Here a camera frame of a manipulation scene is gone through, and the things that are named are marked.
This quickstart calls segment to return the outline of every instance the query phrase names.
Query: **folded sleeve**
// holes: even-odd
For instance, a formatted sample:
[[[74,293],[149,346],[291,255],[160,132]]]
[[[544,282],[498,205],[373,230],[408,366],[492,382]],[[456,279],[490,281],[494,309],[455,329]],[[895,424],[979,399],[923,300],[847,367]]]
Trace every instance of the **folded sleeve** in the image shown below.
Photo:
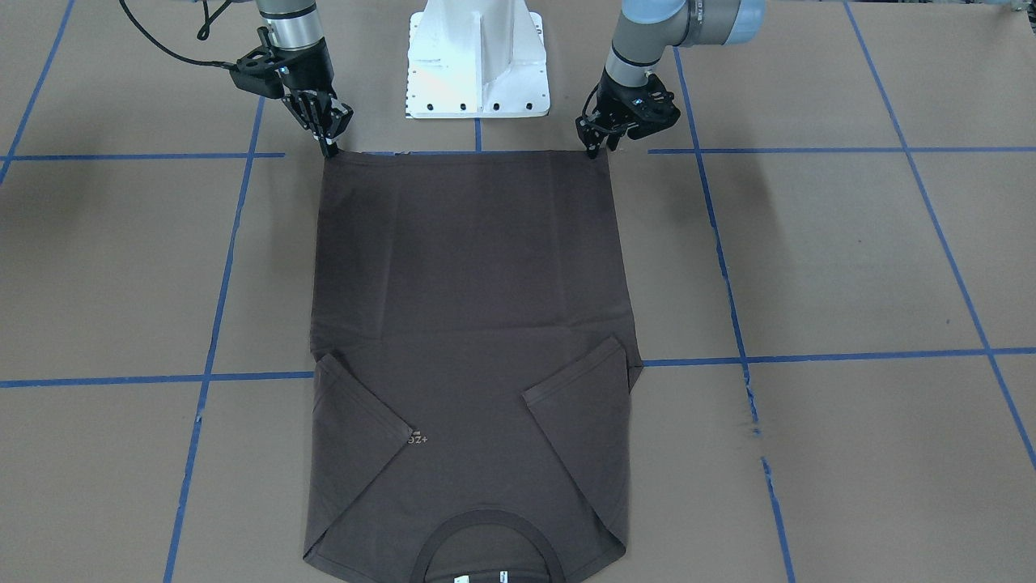
[[[630,393],[622,345],[609,338],[523,397],[580,493],[625,546]]]
[[[406,445],[412,430],[334,355],[314,376],[306,555]]]

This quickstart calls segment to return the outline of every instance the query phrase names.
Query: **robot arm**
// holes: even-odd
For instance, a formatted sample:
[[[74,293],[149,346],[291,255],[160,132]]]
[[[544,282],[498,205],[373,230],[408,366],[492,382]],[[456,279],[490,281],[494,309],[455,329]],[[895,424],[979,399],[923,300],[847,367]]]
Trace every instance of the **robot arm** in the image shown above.
[[[261,45],[230,69],[246,91],[281,99],[298,123],[313,134],[325,157],[338,153],[338,139],[352,108],[338,100],[316,0],[256,0],[266,25]]]
[[[765,0],[623,0],[601,81],[576,118],[591,157],[607,140],[637,140],[672,126],[680,110],[654,72],[667,47],[732,45],[750,40],[762,23]],[[586,107],[597,95],[589,114]]]

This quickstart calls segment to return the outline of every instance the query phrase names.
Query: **black cable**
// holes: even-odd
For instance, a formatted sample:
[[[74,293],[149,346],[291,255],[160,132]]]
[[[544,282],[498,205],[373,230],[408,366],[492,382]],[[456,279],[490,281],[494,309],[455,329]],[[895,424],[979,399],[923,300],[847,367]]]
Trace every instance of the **black cable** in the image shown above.
[[[233,3],[234,0],[226,0],[222,6],[215,9],[212,16],[208,16],[208,0],[201,0],[201,5],[205,9],[205,24],[201,25],[201,28],[198,29],[198,40],[206,40],[208,38],[212,23]]]
[[[586,108],[589,107],[591,99],[594,98],[594,95],[597,93],[597,90],[600,87],[601,87],[600,83],[598,83],[597,85],[594,85],[594,88],[589,90],[589,94],[586,95],[586,103],[583,104],[583,109],[582,109],[582,116],[583,117],[586,117]]]
[[[189,63],[189,64],[196,64],[198,66],[214,66],[214,67],[218,67],[218,68],[226,68],[226,69],[233,69],[233,68],[235,68],[234,63],[230,63],[230,62],[226,62],[226,61],[199,61],[199,60],[195,60],[195,59],[189,59],[188,57],[184,57],[183,55],[178,55],[178,54],[170,51],[169,49],[166,48],[165,45],[163,45],[162,42],[159,42],[159,40],[154,36],[151,36],[151,33],[149,33],[147,30],[145,30],[144,27],[141,26],[141,24],[139,22],[137,22],[137,19],[133,16],[133,12],[130,11],[130,7],[126,6],[125,0],[119,0],[119,5],[122,6],[122,11],[126,13],[126,17],[130,19],[130,22],[132,22],[133,25],[137,27],[137,30],[139,30],[141,32],[141,34],[143,34],[144,36],[146,36],[147,39],[150,40],[152,45],[154,45],[155,47],[162,49],[162,52],[164,52],[167,55],[173,57],[174,59],[183,61],[183,62]]]

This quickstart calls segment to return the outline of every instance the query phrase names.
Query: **brown t-shirt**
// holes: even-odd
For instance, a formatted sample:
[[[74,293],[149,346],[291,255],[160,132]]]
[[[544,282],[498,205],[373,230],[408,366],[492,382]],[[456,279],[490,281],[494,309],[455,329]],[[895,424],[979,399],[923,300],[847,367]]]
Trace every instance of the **brown t-shirt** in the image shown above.
[[[642,366],[607,161],[324,167],[306,560],[352,583],[577,583],[626,550]]]

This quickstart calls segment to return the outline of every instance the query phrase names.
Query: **blue tape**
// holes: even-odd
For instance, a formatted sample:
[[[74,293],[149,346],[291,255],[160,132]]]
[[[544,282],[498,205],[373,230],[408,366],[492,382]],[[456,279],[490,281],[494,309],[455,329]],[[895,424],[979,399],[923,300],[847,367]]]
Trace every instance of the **blue tape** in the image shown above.
[[[22,141],[22,136],[25,134],[25,126],[29,123],[29,116],[32,115],[32,109],[36,107],[39,91],[42,90],[44,82],[47,81],[47,75],[51,71],[51,65],[54,64],[54,57],[58,54],[58,47],[61,46],[61,39],[64,38],[64,31],[68,26],[68,18],[71,17],[71,8],[75,4],[76,0],[68,0],[68,4],[65,6],[64,14],[61,17],[61,25],[58,26],[58,33],[54,37],[54,43],[51,45],[50,54],[47,55],[47,62],[44,63],[44,69],[39,72],[39,79],[36,80],[36,86],[32,89],[32,95],[29,96],[29,104],[25,106],[25,112],[22,113],[22,120],[18,123],[18,130],[15,132],[15,139],[10,142],[10,148],[7,150],[7,158],[4,159],[3,166],[0,166],[0,184],[3,183],[4,177],[7,176],[7,170],[10,169],[15,152],[18,151],[18,144]]]
[[[719,270],[726,284],[726,297],[730,305],[730,323],[733,325],[733,339],[738,344],[738,356],[741,362],[741,372],[745,378],[745,392],[748,395],[748,407],[752,413],[752,422],[759,422],[759,412],[755,408],[755,393],[752,391],[752,376],[748,370],[748,358],[745,354],[745,341],[741,334],[741,323],[738,319],[738,307],[733,301],[733,286],[730,284],[730,274],[726,269],[726,258],[723,255],[723,240],[719,233],[719,223],[716,222],[716,209],[713,206],[712,191],[709,187],[709,176],[706,174],[704,157],[701,154],[701,143],[698,141],[698,129],[694,123],[694,110],[691,108],[691,93],[687,90],[687,78],[684,75],[684,63],[680,59],[680,50],[672,48],[672,55],[677,59],[677,71],[680,75],[680,86],[684,91],[684,106],[687,108],[687,123],[691,128],[691,141],[694,144],[694,156],[698,163],[698,176],[701,179],[701,191],[706,197],[706,207],[709,210],[709,224],[712,225],[713,234],[716,238],[716,255],[719,259]]]
[[[194,429],[191,432],[191,446],[188,449],[188,460],[183,467],[183,483],[180,485],[180,498],[176,506],[176,520],[173,523],[173,535],[169,543],[169,556],[166,559],[166,573],[163,578],[164,583],[172,583],[173,570],[176,566],[176,555],[179,552],[180,534],[183,530],[183,516],[186,512],[188,498],[191,495],[191,478],[194,475],[195,459],[198,456],[198,441],[201,438],[202,415],[205,411],[205,404],[208,401],[208,388],[210,381],[208,377],[212,375],[212,366],[215,362],[215,351],[220,342],[220,328],[223,325],[223,311],[227,303],[227,290],[230,287],[230,272],[234,265],[234,245],[237,240],[237,230],[241,225],[241,210],[244,207],[244,199],[249,190],[249,180],[252,177],[252,164],[256,151],[256,144],[259,141],[259,125],[262,123],[262,110],[264,97],[259,97],[256,106],[255,120],[252,125],[252,142],[249,144],[249,155],[244,162],[244,174],[241,177],[241,187],[237,194],[237,209],[234,212],[234,224],[230,230],[230,242],[227,245],[227,260],[223,267],[223,283],[220,286],[220,299],[215,307],[215,317],[212,320],[212,338],[208,347],[208,356],[205,359],[205,381],[201,384],[198,393],[198,408],[195,412]]]
[[[227,381],[287,381],[291,379],[312,378],[312,371],[290,371],[284,373],[218,373],[209,377],[213,383]]]
[[[720,365],[741,365],[738,357],[729,358],[663,358],[659,360],[645,360],[644,367],[716,367]]]
[[[751,365],[772,365],[787,362],[838,362],[838,361],[860,361],[860,360],[900,360],[900,359],[925,359],[925,358],[952,358],[985,356],[984,349],[962,349],[950,351],[904,351],[887,353],[844,353],[844,354],[807,354],[807,355],[782,355],[782,356],[752,356],[748,357]]]
[[[153,375],[147,377],[95,377],[87,379],[27,379],[0,381],[0,389],[38,387],[90,387],[107,385],[155,385],[161,383],[197,383],[204,375]]]
[[[209,151],[197,153],[50,153],[15,155],[15,162],[92,162],[97,159],[227,159],[249,157],[247,151]],[[284,157],[283,151],[263,151],[252,157]]]
[[[1036,347],[1025,347],[1019,349],[992,349],[995,355],[1036,355]]]
[[[777,499],[777,491],[774,489],[773,470],[766,457],[761,460],[762,473],[767,477],[767,490],[770,491],[770,505],[774,511],[774,523],[777,525],[777,536],[780,538],[780,552],[784,557],[784,573],[787,575],[787,583],[795,583],[795,565],[792,564],[792,551],[787,545],[787,533],[784,530],[784,516],[781,514],[780,500]]]
[[[982,322],[978,318],[978,312],[975,310],[975,304],[972,301],[971,294],[968,293],[968,286],[965,285],[963,275],[960,273],[960,268],[957,266],[957,261],[953,257],[953,252],[950,250],[950,243],[946,238],[946,233],[943,231],[943,226],[940,224],[939,216],[936,214],[936,208],[931,203],[931,197],[928,195],[928,188],[924,185],[924,180],[921,178],[921,172],[918,170],[917,163],[914,159],[914,154],[910,145],[906,143],[906,137],[903,134],[902,126],[899,124],[898,117],[896,117],[896,112],[892,109],[892,101],[889,99],[889,94],[885,90],[885,84],[882,83],[882,78],[877,75],[877,67],[874,66],[874,60],[871,58],[870,50],[867,49],[867,43],[863,39],[863,33],[860,31],[860,26],[856,22],[856,17],[853,16],[853,9],[850,8],[848,2],[843,5],[845,7],[845,13],[848,16],[850,23],[853,25],[853,31],[856,32],[856,37],[860,41],[860,48],[863,50],[863,56],[867,60],[867,66],[870,67],[870,72],[874,77],[874,83],[877,84],[877,90],[882,94],[882,100],[885,101],[885,107],[889,111],[889,118],[892,119],[892,125],[896,129],[896,135],[899,136],[899,143],[902,145],[903,153],[906,154],[908,162],[910,162],[911,171],[914,173],[914,179],[917,181],[917,186],[921,191],[921,197],[924,199],[925,208],[927,208],[928,215],[931,217],[931,224],[936,228],[936,234],[939,236],[939,241],[943,245],[943,252],[946,254],[946,258],[950,262],[950,268],[953,271],[953,276],[956,279],[957,286],[960,288],[960,294],[965,298],[965,304],[968,307],[968,312],[971,314],[972,322],[975,324],[975,330],[978,332],[979,341],[982,343],[982,348],[985,350],[985,355],[989,360],[989,367],[992,369],[992,374],[997,379],[997,384],[1000,386],[1000,391],[1004,397],[1004,401],[1007,403],[1007,408],[1011,413],[1012,419],[1014,420],[1014,427],[1018,432],[1018,436],[1021,438],[1021,442],[1026,446],[1026,451],[1029,454],[1029,462],[1032,464],[1033,469],[1036,470],[1036,449],[1033,448],[1032,440],[1029,439],[1029,433],[1026,431],[1025,424],[1021,421],[1021,416],[1018,415],[1018,410],[1014,405],[1014,399],[1011,397],[1011,391],[1007,387],[1006,381],[1004,381],[1004,376],[1000,371],[1000,365],[997,362],[997,357],[989,346],[989,340],[986,338],[985,329],[982,327]]]
[[[911,147],[923,153],[990,153],[1036,151],[1036,146]],[[900,153],[902,147],[703,147],[701,153]],[[689,154],[693,148],[660,147],[648,150],[656,155]]]

